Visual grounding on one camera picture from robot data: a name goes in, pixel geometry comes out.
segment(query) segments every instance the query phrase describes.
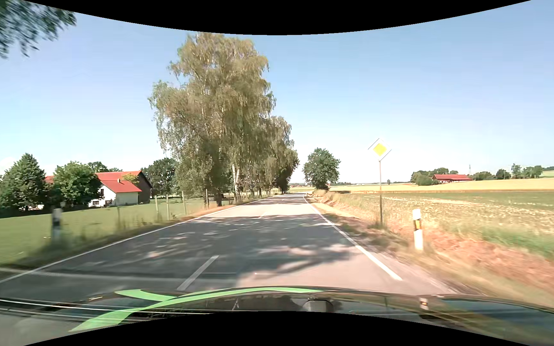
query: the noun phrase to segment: dry grass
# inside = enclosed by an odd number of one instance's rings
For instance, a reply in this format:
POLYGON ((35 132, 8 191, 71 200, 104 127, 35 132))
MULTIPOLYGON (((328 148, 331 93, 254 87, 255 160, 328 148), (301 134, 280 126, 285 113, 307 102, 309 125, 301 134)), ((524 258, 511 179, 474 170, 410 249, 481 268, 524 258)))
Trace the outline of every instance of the dry grass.
MULTIPOLYGON (((333 186, 331 191, 378 192, 380 185, 333 186)), ((482 180, 479 182, 462 182, 432 186, 414 184, 382 185, 386 192, 435 192, 435 191, 501 191, 501 190, 554 190, 554 178, 544 179, 510 179, 482 180)))

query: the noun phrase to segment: road sign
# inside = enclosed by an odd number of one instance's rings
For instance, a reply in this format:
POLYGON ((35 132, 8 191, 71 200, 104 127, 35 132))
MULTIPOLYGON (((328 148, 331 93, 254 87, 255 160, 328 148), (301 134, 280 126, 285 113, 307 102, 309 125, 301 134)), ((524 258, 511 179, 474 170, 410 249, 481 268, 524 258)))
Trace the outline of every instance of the road sign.
POLYGON ((378 138, 370 147, 369 147, 369 151, 374 154, 375 156, 377 156, 377 159, 379 161, 381 161, 386 155, 388 155, 388 153, 390 152, 390 147, 386 144, 386 142, 384 142, 383 140, 381 140, 380 138, 378 138))

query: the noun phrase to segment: house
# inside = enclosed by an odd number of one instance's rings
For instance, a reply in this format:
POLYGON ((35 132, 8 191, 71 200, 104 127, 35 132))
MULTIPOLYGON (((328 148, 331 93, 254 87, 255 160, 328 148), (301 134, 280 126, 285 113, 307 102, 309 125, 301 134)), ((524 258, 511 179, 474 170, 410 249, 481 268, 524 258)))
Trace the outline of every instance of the house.
POLYGON ((442 184, 469 182, 473 180, 472 178, 468 178, 465 174, 434 174, 433 179, 439 181, 442 184))
MULTIPOLYGON (((151 197, 151 183, 140 170, 128 172, 100 172, 96 173, 102 182, 100 186, 100 198, 91 200, 90 207, 104 207, 108 205, 125 206, 138 203, 148 203, 151 197), (138 186, 122 180, 121 177, 133 174, 138 177, 138 186)), ((53 176, 47 176, 46 182, 52 183, 53 176)))

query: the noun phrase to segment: black car hood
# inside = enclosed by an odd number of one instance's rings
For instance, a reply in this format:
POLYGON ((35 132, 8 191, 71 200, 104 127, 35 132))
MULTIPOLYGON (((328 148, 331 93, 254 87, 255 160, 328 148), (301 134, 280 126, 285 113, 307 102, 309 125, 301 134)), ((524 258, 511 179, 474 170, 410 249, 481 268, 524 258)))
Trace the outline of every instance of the black car hood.
POLYGON ((8 311, 76 321, 68 333, 136 321, 231 311, 309 311, 308 301, 330 312, 402 319, 501 339, 554 344, 554 309, 477 295, 405 295, 338 287, 236 287, 201 292, 131 289, 81 302, 35 303, 0 299, 8 311))

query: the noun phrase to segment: asphalt road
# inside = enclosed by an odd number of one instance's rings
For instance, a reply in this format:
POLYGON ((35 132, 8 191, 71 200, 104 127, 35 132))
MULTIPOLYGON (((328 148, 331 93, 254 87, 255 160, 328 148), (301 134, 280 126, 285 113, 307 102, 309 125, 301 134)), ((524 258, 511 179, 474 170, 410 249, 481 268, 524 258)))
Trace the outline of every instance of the asphalt road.
MULTIPOLYGON (((66 302, 121 289, 267 285, 453 292, 423 271, 357 246, 298 193, 224 209, 22 274, 0 283, 0 297, 66 302)), ((0 330, 14 327, 13 318, 2 318, 0 330)))

